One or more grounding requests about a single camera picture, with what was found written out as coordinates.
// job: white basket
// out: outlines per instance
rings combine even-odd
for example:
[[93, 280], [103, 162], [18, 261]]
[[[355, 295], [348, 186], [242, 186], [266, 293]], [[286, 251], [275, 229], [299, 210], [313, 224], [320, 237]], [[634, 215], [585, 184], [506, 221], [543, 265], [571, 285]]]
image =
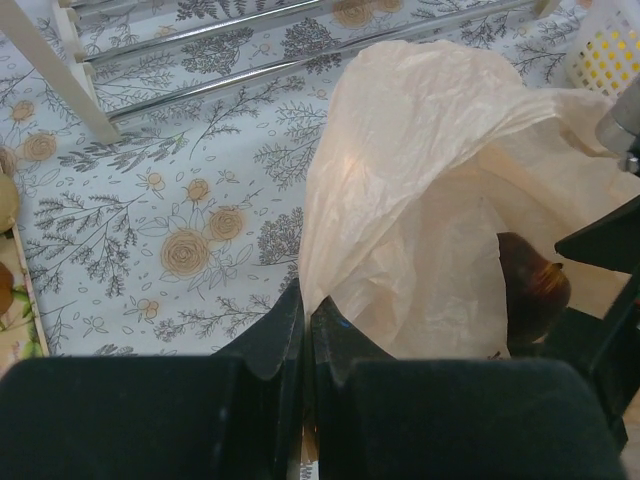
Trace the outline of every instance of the white basket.
[[595, 0], [565, 69], [576, 87], [622, 93], [640, 72], [640, 0]]

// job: white plastic bag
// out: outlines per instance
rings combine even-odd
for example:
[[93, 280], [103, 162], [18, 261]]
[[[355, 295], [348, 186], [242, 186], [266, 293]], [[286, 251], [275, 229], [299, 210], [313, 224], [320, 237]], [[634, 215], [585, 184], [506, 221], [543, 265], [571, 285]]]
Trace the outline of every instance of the white plastic bag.
[[563, 261], [602, 316], [626, 276], [558, 258], [564, 236], [640, 194], [595, 139], [611, 103], [528, 89], [497, 53], [384, 42], [347, 67], [307, 178], [300, 280], [396, 357], [506, 356], [496, 233]]

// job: white wooden leg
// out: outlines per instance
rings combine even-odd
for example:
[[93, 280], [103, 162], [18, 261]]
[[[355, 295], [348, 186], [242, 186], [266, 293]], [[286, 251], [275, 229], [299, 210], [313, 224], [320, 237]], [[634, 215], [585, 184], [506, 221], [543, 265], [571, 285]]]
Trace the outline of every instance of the white wooden leg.
[[109, 144], [120, 139], [118, 131], [96, 101], [58, 58], [15, 0], [0, 0], [0, 30], [87, 124], [100, 142]]

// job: metal rod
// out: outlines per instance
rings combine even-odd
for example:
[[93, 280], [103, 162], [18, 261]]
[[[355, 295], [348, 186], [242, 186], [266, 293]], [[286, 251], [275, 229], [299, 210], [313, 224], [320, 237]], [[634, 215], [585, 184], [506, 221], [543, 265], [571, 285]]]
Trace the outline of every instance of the metal rod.
[[73, 8], [78, 17], [83, 18], [92, 13], [111, 10], [138, 3], [137, 0], [80, 0], [71, 2], [68, 8]]
[[333, 0], [305, 0], [292, 5], [285, 5], [284, 7], [271, 8], [262, 12], [251, 13], [237, 18], [230, 18], [228, 20], [216, 22], [212, 25], [207, 25], [206, 27], [192, 28], [184, 32], [172, 33], [171, 35], [166, 35], [164, 37], [145, 40], [126, 47], [112, 48], [106, 52], [89, 55], [84, 59], [84, 61], [93, 66], [101, 65], [114, 60], [122, 60], [124, 58], [138, 56], [143, 53], [149, 53], [169, 47], [176, 47], [184, 43], [218, 35], [229, 30], [248, 27], [265, 20], [294, 15], [296, 13], [331, 3], [333, 3]]
[[385, 30], [384, 32], [372, 33], [314, 54], [272, 62], [262, 67], [244, 70], [217, 80], [202, 83], [195, 87], [177, 90], [176, 92], [172, 92], [167, 95], [161, 95], [134, 105], [118, 108], [111, 112], [107, 112], [107, 117], [112, 123], [122, 122], [133, 117], [138, 117], [140, 115], [160, 110], [167, 105], [194, 100], [210, 93], [225, 90], [229, 87], [242, 85], [250, 80], [264, 78], [268, 75], [292, 70], [320, 56], [347, 53], [354, 49], [361, 49], [370, 46], [380, 40], [397, 40], [404, 37], [411, 37], [412, 35], [417, 35], [425, 31], [446, 28], [461, 22], [475, 20], [495, 13], [500, 13], [504, 10], [525, 5], [533, 5], [535, 3], [536, 0], [499, 0], [487, 5], [468, 8], [461, 12], [421, 20], [409, 25]]

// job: floral tablecloth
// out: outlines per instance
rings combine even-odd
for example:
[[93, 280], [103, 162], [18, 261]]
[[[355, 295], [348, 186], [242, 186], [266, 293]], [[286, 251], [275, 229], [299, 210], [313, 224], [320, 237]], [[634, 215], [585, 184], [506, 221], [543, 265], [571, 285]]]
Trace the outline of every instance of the floral tablecloth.
[[[20, 3], [64, 56], [48, 2]], [[86, 15], [81, 39], [97, 53], [281, 3], [130, 2]], [[95, 87], [111, 110], [486, 3], [343, 0], [100, 66]], [[590, 4], [579, 3], [543, 20], [518, 8], [435, 33], [502, 53], [529, 86], [568, 86], [562, 62]], [[0, 35], [0, 160], [22, 196], [19, 229], [51, 353], [207, 354], [264, 314], [296, 275], [305, 172], [348, 62], [322, 57], [172, 106], [123, 124], [123, 140], [104, 146]]]
[[48, 353], [16, 228], [0, 234], [0, 376], [16, 362]]

